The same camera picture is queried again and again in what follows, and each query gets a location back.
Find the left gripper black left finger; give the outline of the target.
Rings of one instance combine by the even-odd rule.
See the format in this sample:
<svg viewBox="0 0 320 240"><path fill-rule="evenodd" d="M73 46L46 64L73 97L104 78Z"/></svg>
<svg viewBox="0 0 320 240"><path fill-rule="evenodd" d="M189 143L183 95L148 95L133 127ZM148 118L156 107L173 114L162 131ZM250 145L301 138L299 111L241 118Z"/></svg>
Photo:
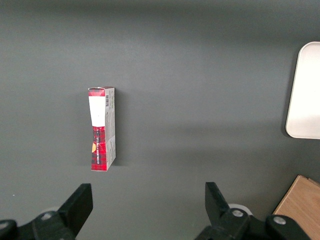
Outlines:
<svg viewBox="0 0 320 240"><path fill-rule="evenodd" d="M82 183L58 208L41 213L18 226L13 219L0 221L2 240L74 240L93 210L92 185Z"/></svg>

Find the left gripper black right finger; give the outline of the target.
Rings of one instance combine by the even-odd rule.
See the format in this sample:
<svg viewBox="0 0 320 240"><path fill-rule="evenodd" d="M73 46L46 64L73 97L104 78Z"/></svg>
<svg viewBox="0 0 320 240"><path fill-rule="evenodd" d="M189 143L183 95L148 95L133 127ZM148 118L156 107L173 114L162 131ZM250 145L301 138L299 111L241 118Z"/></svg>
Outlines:
<svg viewBox="0 0 320 240"><path fill-rule="evenodd" d="M264 221L230 207L215 182L205 183L205 209L210 221L197 240L309 240L292 218L269 215Z"/></svg>

